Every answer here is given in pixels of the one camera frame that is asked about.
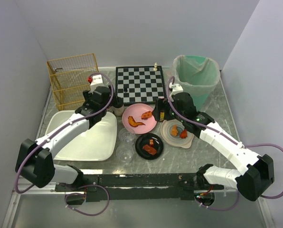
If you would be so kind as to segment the clear bottle red label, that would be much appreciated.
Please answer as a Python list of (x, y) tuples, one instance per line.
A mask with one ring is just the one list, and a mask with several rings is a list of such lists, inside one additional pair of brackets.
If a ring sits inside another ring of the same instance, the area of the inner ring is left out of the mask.
[(106, 109), (108, 112), (111, 112), (111, 113), (113, 113), (113, 106), (109, 106), (109, 107), (107, 107), (107, 109)]

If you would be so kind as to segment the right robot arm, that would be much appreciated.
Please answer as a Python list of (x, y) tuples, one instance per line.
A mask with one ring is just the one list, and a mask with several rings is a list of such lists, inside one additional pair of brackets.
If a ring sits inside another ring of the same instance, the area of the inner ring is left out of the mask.
[(244, 147), (211, 116), (197, 111), (188, 93), (181, 92), (170, 99), (157, 99), (152, 115), (157, 121), (162, 115), (166, 121), (179, 121), (185, 130), (213, 146), (234, 165), (234, 169), (224, 169), (213, 164), (202, 166), (197, 172), (200, 184), (231, 187), (246, 199), (256, 201), (274, 182), (272, 158)]

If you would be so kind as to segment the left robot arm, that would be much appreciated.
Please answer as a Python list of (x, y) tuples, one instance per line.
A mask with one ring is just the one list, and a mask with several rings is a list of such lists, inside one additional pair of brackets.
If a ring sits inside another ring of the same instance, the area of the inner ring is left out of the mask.
[(56, 165), (53, 158), (81, 133), (91, 129), (106, 115), (113, 100), (112, 87), (99, 86), (94, 91), (83, 92), (85, 102), (57, 129), (35, 141), (26, 139), (20, 146), (15, 171), (33, 186), (43, 188), (55, 181), (79, 188), (84, 174), (70, 165)]

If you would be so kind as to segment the black lid spice jar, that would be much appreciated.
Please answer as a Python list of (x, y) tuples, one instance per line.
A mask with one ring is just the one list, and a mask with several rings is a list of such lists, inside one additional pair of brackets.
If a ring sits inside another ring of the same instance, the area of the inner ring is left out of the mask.
[(124, 112), (123, 98), (117, 96), (113, 104), (113, 113), (116, 116), (122, 116), (123, 112)]

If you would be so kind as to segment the brown sauce bottle yellow label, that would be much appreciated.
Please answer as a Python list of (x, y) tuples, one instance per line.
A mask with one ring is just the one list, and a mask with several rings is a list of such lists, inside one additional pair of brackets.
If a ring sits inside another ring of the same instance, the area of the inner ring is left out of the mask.
[(163, 122), (165, 120), (165, 110), (161, 109), (160, 110), (160, 115), (159, 115), (159, 121)]

